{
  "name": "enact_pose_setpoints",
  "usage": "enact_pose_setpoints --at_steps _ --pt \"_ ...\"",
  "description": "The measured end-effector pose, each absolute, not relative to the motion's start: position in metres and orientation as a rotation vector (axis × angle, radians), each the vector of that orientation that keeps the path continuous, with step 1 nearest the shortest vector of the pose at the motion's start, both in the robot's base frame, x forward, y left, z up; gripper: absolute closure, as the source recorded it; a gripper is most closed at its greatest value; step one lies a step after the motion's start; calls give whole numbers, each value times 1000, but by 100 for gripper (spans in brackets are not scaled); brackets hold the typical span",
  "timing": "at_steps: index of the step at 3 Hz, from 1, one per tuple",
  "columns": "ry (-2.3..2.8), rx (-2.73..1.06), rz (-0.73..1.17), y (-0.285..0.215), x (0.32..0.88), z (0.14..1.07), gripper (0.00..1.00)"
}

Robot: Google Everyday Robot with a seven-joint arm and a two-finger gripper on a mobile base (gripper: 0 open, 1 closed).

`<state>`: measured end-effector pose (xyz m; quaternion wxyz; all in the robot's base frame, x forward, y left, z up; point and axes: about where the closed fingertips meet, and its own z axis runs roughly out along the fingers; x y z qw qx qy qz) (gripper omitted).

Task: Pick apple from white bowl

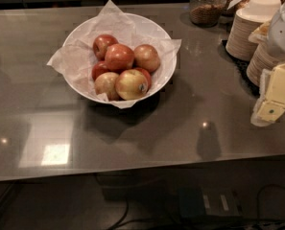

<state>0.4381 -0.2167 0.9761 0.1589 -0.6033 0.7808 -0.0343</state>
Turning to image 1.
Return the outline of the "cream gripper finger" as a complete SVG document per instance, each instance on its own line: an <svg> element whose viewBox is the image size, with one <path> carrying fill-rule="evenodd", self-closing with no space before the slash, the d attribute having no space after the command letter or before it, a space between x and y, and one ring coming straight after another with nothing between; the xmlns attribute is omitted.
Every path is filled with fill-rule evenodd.
<svg viewBox="0 0 285 230"><path fill-rule="evenodd" d="M259 44L261 42L265 42L268 38L268 30L270 27L271 22L266 21L261 24L258 28L256 28L250 35L249 35L249 42Z"/></svg>
<svg viewBox="0 0 285 230"><path fill-rule="evenodd" d="M255 122L273 124L285 113L285 63L272 71L264 69L260 78L260 97L255 104Z"/></svg>

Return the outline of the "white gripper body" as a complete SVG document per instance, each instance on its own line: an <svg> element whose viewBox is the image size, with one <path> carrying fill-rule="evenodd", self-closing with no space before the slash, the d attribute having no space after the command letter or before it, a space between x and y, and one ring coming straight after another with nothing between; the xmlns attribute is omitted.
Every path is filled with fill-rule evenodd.
<svg viewBox="0 0 285 230"><path fill-rule="evenodd" d="M285 60L285 2L273 16L267 35L268 52Z"/></svg>

